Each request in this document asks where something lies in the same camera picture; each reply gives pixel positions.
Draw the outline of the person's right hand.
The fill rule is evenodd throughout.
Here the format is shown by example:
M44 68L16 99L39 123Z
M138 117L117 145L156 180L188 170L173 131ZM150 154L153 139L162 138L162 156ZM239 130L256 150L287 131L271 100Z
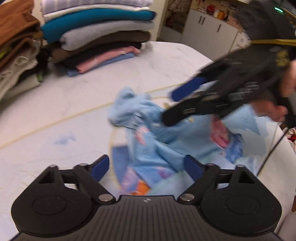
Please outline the person's right hand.
M286 69L280 83L280 94L282 97L289 97L295 91L295 60L291 61ZM275 122L285 121L288 109L284 106L275 105L266 97L255 99L250 102L254 112L258 116L267 116Z

